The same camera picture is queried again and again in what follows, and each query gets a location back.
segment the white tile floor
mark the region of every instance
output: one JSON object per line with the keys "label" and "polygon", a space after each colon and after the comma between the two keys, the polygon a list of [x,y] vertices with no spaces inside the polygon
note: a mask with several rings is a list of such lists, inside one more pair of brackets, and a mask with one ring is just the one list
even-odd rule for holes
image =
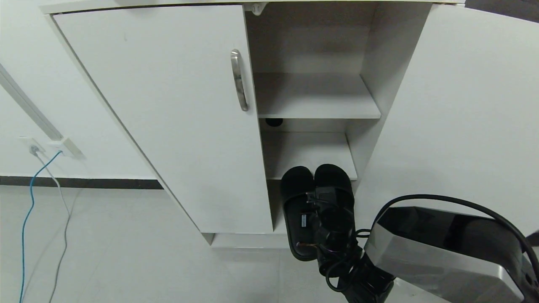
{"label": "white tile floor", "polygon": [[[26,230],[24,302],[48,301],[66,214],[55,188],[37,188]],[[65,189],[68,249],[53,302],[346,302],[316,261],[288,250],[211,249],[159,190]],[[20,229],[29,189],[0,186],[0,300],[17,302]],[[387,303],[445,302],[398,282]]]}

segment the blue cable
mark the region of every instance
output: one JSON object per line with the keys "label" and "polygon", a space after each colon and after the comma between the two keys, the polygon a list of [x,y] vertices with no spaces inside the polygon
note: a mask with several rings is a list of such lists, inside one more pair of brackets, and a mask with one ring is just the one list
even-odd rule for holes
{"label": "blue cable", "polygon": [[19,296],[19,303],[22,303],[23,302],[23,291],[24,291],[24,228],[26,227],[26,220],[28,220],[28,217],[30,216],[30,213],[32,212],[32,209],[33,209],[33,206],[35,204],[35,201],[34,201],[34,197],[33,197],[33,182],[34,180],[36,179],[37,175],[39,175],[39,173],[41,173],[42,170],[44,170],[49,164],[51,164],[51,162],[56,159],[56,157],[58,157],[59,154],[61,154],[62,152],[58,152],[56,153],[56,155],[54,155],[54,157],[52,157],[52,159],[50,159],[47,164],[45,164],[43,167],[41,167],[40,170],[37,171],[37,173],[34,175],[34,177],[32,177],[32,179],[30,180],[30,198],[32,198],[32,206],[30,207],[30,210],[28,211],[28,214],[26,214],[26,218],[24,218],[24,223],[23,223],[23,232],[22,232],[22,243],[23,243],[23,282],[21,283],[20,285],[20,296]]}

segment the shelf bracket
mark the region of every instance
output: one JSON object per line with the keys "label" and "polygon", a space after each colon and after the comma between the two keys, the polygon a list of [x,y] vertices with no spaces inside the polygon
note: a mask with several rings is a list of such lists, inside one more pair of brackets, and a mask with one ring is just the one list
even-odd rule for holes
{"label": "shelf bracket", "polygon": [[260,16],[262,15],[262,11],[264,10],[267,4],[268,4],[267,2],[244,3],[243,10],[253,12],[255,16]]}

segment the black slipper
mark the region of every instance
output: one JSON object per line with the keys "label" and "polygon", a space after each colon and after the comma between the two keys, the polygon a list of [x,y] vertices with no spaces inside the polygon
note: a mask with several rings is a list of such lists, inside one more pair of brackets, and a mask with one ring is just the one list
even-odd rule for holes
{"label": "black slipper", "polygon": [[298,243],[314,243],[312,228],[310,225],[305,226],[308,223],[308,215],[302,216],[309,208],[306,192],[314,190],[313,174],[303,166],[290,168],[281,179],[280,189],[288,244],[292,255],[300,261],[314,260],[316,259],[315,247],[298,246]]}
{"label": "black slipper", "polygon": [[354,212],[354,193],[350,177],[333,164],[320,165],[314,173],[316,187],[335,187],[339,206]]}

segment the gray cable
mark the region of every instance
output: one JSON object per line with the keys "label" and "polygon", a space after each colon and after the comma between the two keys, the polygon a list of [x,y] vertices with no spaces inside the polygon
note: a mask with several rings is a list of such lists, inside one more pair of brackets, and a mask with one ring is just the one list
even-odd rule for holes
{"label": "gray cable", "polygon": [[[43,164],[45,165],[45,163],[43,162],[43,160],[41,160],[41,158],[39,157],[39,155],[37,153],[32,153],[32,155],[36,156],[36,158]],[[62,188],[60,187],[60,183],[58,182],[58,180],[56,180],[56,178],[52,175],[52,173],[49,171],[48,168],[45,168],[47,170],[47,173],[51,176],[51,178],[54,180],[54,182],[56,183],[56,186],[58,187],[58,190],[60,191],[60,197],[62,198],[62,202],[64,202],[64,206],[66,207],[66,211],[67,211],[67,222],[66,222],[66,226],[64,228],[64,251],[62,252],[62,256],[60,257],[60,261],[58,261],[58,267],[56,268],[56,274],[54,276],[54,286],[52,288],[52,293],[51,293],[51,297],[49,298],[49,303],[52,302],[52,298],[54,297],[54,293],[56,292],[56,285],[58,284],[58,274],[60,273],[60,266],[62,264],[62,260],[64,259],[64,256],[66,254],[66,250],[67,250],[67,226],[69,225],[69,221],[71,219],[71,213],[69,211],[69,208],[67,207],[67,204],[66,204],[66,201],[64,200],[64,195],[62,194]]]}

